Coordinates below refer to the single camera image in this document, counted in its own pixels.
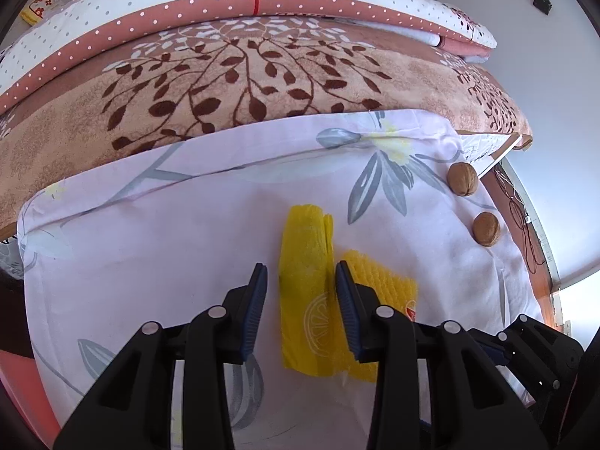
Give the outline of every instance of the yellow cloth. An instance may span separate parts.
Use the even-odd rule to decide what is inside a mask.
[[[367,381],[377,364],[359,364],[348,349],[335,296],[333,219],[318,206],[290,209],[281,242],[279,286],[284,366],[303,374],[328,377],[348,371]],[[355,282],[373,287],[380,302],[415,319],[417,286],[367,255],[347,251]]]

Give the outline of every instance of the polka dot bedding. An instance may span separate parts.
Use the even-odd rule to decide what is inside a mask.
[[[73,0],[0,57],[0,113],[103,51],[187,24],[262,15],[319,15],[423,30],[490,51],[491,33],[435,0]]]

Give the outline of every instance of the yellow floral object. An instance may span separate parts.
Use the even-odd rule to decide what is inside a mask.
[[[315,205],[290,209],[281,242],[279,286],[281,338],[286,368],[328,377],[350,375],[376,381],[377,364],[359,364],[348,349],[335,296],[333,219]],[[350,272],[373,287],[380,302],[415,319],[417,285],[355,250],[347,251]]]

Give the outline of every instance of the bed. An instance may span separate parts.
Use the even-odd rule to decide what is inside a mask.
[[[505,235],[494,250],[473,245],[472,218],[495,211],[484,188],[470,199],[457,198],[444,179],[452,162],[473,162],[483,173],[532,140],[514,101],[474,63],[495,46],[483,25],[434,0],[73,0],[5,49],[0,230],[6,237],[19,230],[35,361],[58,421],[64,424],[140,320],[154,317],[165,326],[188,321],[223,288],[243,281],[248,262],[266,261],[254,256],[267,259],[276,272],[282,215],[301,202],[326,204],[340,224],[344,247],[363,249],[417,279],[419,321],[453,317],[495,332],[519,312],[541,319],[506,225],[501,223]],[[300,172],[289,160],[296,156]],[[365,178],[365,193],[348,196]],[[225,184],[240,192],[228,196],[219,189]],[[252,190],[244,189],[248,185]],[[213,189],[218,192],[211,202],[206,191]],[[170,195],[179,197],[175,191],[194,198],[193,204],[205,202],[200,211],[206,216],[199,221],[193,208],[173,213],[167,203]],[[268,207],[254,201],[256,191],[268,194]],[[252,204],[246,208],[252,215],[244,216],[249,213],[243,204]],[[271,216],[259,222],[261,208]],[[177,221],[156,223],[160,215]],[[415,225],[410,233],[402,223],[409,216]],[[253,230],[264,236],[252,255],[243,253],[244,222],[233,218],[261,226]],[[432,218],[438,230],[425,227]],[[212,267],[202,282],[215,290],[195,302],[189,301],[196,287],[184,266],[194,263],[190,252],[208,245],[185,236],[186,228],[179,231],[185,222],[204,230],[206,238],[221,228],[230,241],[214,246],[207,258]],[[388,225],[385,235],[374,234],[378,224]],[[65,240],[65,231],[76,225]],[[420,228],[429,232],[421,240]],[[97,232],[96,240],[75,247],[73,239],[85,231]],[[173,243],[176,231],[184,237]],[[403,237],[409,249],[400,246]],[[438,238],[443,240],[436,254],[429,246]],[[160,240],[166,265],[177,265],[172,270],[153,260]],[[123,241],[133,243],[125,249]],[[225,257],[230,245],[239,247],[240,258],[217,280],[217,266],[232,264]],[[116,256],[107,256],[111,251]],[[127,266],[133,251],[140,253]],[[440,262],[439,270],[425,274],[440,256],[455,263]],[[136,271],[145,273],[143,282],[134,281]],[[463,287],[444,294],[442,279],[453,272],[464,273],[456,278]],[[170,305],[172,294],[163,290],[169,275],[181,286]],[[485,288],[479,287],[481,278]],[[89,284],[85,290],[77,287],[82,282]],[[137,289],[148,282],[155,298],[144,305]],[[276,277],[269,282],[277,285]],[[102,293],[98,283],[110,290]],[[128,294],[119,298],[119,292]],[[479,306],[477,313],[471,303]],[[98,306],[112,320],[106,336],[99,335],[101,318],[90,311]],[[268,306],[273,346],[276,296]],[[259,348],[258,367],[275,380],[306,387],[311,397],[326,390],[322,380],[278,371],[269,363],[275,357]],[[293,424],[296,413],[286,413],[277,428],[266,423],[264,409],[262,419],[254,418],[260,404],[251,406],[248,397],[256,395],[252,391],[263,377],[256,367],[246,370],[251,387],[244,386],[239,418],[247,424],[238,427],[236,442],[257,448],[265,435]],[[361,421],[348,436],[354,445],[365,437],[372,387],[333,383],[341,392],[328,393],[328,404],[347,391],[356,396],[341,405],[344,418]],[[290,398],[298,401],[299,395]],[[302,399],[298,407],[313,403]],[[283,402],[265,404],[273,415]],[[344,418],[332,424],[345,425]],[[35,430],[41,419],[28,421],[49,444],[52,431]],[[269,448],[293,448],[286,442],[272,440]]]

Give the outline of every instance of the brown blanket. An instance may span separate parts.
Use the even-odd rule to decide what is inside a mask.
[[[459,132],[531,140],[487,71],[383,30],[281,16],[148,35],[63,73],[2,117],[0,230],[36,191],[137,152],[262,120],[397,108],[438,113]]]

